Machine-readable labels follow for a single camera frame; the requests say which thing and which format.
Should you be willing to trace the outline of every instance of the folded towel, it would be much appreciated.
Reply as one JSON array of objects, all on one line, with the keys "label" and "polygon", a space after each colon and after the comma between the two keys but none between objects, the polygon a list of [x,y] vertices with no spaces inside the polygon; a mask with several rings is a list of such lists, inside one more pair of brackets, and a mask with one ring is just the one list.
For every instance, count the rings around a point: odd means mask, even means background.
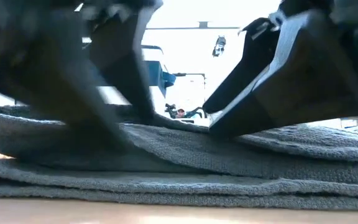
[{"label": "folded towel", "polygon": [[0,106],[0,197],[358,210],[358,132],[300,124],[234,139],[114,106],[130,143],[97,148],[26,106]]}]

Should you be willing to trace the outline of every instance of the person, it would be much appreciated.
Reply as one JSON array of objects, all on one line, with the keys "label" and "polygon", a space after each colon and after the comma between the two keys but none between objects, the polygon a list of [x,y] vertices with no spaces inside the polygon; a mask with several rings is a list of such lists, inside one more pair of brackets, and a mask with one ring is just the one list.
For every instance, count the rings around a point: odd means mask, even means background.
[{"label": "person", "polygon": [[180,108],[177,110],[177,118],[184,118],[185,117],[185,110]]}]

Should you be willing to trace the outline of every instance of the gray towel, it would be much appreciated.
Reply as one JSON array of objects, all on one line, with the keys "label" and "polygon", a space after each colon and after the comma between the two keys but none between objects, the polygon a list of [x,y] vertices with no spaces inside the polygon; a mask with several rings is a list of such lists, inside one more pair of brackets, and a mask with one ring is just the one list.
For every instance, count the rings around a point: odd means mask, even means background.
[{"label": "gray towel", "polygon": [[26,106],[0,106],[0,197],[358,210],[358,132],[300,124],[235,139],[113,106],[129,140],[95,148]]}]

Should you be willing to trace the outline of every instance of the blue object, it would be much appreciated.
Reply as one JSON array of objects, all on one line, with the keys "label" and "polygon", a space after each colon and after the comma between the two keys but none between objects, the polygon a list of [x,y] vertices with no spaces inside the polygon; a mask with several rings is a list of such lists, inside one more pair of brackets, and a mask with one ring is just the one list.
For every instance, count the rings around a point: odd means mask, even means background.
[{"label": "blue object", "polygon": [[163,59],[163,51],[160,47],[143,45],[142,49],[156,50],[159,54],[148,55],[144,54],[146,64],[149,68],[149,85],[158,86],[162,92],[162,95],[167,94],[167,88],[173,86],[176,81],[176,76],[168,72]]}]

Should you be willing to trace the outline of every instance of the wooden table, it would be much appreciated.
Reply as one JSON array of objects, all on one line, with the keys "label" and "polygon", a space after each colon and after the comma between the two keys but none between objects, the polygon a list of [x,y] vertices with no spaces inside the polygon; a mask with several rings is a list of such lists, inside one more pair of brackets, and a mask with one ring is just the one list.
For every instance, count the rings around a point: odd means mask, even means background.
[{"label": "wooden table", "polygon": [[124,205],[74,200],[0,199],[0,223],[20,224],[355,224],[358,212]]}]

